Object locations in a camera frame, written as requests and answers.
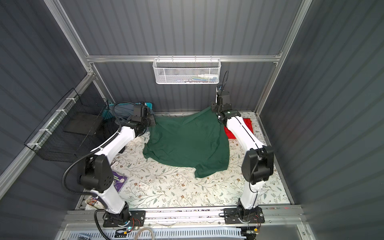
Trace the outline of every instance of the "red cloth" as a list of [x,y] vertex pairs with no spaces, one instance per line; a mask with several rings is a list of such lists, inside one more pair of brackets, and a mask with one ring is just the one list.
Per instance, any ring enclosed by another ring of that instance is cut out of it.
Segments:
[[[249,130],[251,130],[251,132],[253,133],[251,119],[244,118],[244,123],[249,128]],[[224,126],[224,130],[225,130],[225,133],[227,134],[228,139],[236,139],[235,135],[231,131],[229,131],[226,126]]]

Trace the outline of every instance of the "metal rail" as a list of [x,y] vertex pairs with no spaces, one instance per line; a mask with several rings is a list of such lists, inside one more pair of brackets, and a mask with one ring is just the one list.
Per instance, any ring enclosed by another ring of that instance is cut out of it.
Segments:
[[[307,224],[306,217],[300,205],[260,205],[263,209],[265,223],[263,225],[297,225]],[[145,227],[170,228],[184,227],[246,227],[246,223],[226,225],[225,220],[218,214],[223,212],[223,207],[176,207],[156,209],[132,209],[146,211]],[[68,211],[61,224],[60,230],[71,226],[72,230],[95,228],[93,219],[94,210]]]
[[221,62],[274,62],[277,63],[280,61],[280,55],[255,55],[255,56],[113,56],[113,55],[91,55],[87,56],[86,59],[90,63],[108,63],[108,62],[140,62],[140,63],[150,63],[153,62],[153,59],[161,58],[162,60],[169,59],[170,62],[174,60],[183,60],[183,61],[195,61],[205,60],[209,61],[210,59],[220,59]]

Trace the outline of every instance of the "corrugated wall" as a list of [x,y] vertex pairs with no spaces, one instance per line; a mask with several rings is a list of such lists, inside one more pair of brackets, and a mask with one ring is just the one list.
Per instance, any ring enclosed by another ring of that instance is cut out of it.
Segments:
[[383,9],[315,0],[261,113],[320,240],[384,235]]
[[[215,101],[215,84],[157,84],[152,63],[96,63],[115,101],[146,101],[157,112],[200,111]],[[221,75],[229,70],[225,90],[232,106],[254,109],[274,63],[222,63]]]
[[[0,1],[0,170],[86,72],[42,0]],[[0,201],[2,239],[53,239],[77,197],[65,194],[67,163],[35,157]]]
[[278,54],[299,3],[62,1],[90,55]]
[[[300,0],[62,1],[90,55],[275,55]],[[96,63],[116,101],[199,111],[215,85],[158,85],[148,63]],[[223,63],[239,110],[253,110],[273,63]]]

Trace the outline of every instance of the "white wire basket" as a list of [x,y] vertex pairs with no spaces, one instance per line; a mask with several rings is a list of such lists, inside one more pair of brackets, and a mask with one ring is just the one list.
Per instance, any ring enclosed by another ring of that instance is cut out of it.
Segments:
[[219,58],[155,58],[157,84],[218,84]]

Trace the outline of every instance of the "purple package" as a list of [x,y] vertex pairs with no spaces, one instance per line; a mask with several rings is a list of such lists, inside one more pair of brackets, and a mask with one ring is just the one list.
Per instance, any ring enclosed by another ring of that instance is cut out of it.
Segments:
[[127,181],[127,177],[122,176],[114,171],[113,172],[113,185],[116,188],[116,191],[119,192],[124,183]]

